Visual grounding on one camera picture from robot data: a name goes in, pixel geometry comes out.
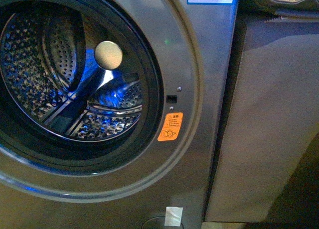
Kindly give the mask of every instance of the orange warning sticker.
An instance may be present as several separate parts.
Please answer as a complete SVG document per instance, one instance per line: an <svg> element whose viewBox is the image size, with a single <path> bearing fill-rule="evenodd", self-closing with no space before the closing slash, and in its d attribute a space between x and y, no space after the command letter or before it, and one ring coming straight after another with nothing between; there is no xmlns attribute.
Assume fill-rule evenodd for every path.
<svg viewBox="0 0 319 229"><path fill-rule="evenodd" d="M183 121L183 113L169 113L165 117L163 128L161 129L158 141L169 141L177 139L181 123Z"/></svg>

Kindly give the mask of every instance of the white tape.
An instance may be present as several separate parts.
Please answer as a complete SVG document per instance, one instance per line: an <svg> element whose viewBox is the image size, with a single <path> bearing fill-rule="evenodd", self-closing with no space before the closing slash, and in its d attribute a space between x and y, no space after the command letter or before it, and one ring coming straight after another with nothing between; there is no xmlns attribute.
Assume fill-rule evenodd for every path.
<svg viewBox="0 0 319 229"><path fill-rule="evenodd" d="M180 227L183 208L166 207L165 224L168 227Z"/></svg>

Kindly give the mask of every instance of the gray appliance body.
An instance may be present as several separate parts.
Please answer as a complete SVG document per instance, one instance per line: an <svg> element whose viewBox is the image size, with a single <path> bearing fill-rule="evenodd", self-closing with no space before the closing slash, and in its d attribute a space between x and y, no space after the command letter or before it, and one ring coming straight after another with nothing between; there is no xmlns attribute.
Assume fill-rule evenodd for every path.
<svg viewBox="0 0 319 229"><path fill-rule="evenodd" d="M318 22L237 23L236 84L206 221L318 223Z"/></svg>
<svg viewBox="0 0 319 229"><path fill-rule="evenodd" d="M237 0L112 1L152 47L163 95L177 95L178 101L164 102L159 127L139 157L105 173L50 172L13 155L1 141L2 229L138 229L164 217L169 206L183 207L185 229L201 228ZM158 141L168 113L183 113L180 133L177 140Z"/></svg>

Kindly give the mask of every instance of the side panel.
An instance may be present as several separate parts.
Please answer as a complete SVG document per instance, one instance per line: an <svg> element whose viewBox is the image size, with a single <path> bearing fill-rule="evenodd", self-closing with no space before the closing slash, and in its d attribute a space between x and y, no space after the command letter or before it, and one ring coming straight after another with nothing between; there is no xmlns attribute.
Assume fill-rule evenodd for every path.
<svg viewBox="0 0 319 229"><path fill-rule="evenodd" d="M318 24L246 28L206 221L289 223L267 215L319 131Z"/></svg>

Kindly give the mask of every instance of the front-loading washing machine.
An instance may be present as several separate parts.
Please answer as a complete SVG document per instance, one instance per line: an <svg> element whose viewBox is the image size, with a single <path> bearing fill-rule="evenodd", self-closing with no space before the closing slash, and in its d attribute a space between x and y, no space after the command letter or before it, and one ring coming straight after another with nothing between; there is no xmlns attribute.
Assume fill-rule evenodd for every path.
<svg viewBox="0 0 319 229"><path fill-rule="evenodd" d="M0 0L1 228L200 228L236 8Z"/></svg>

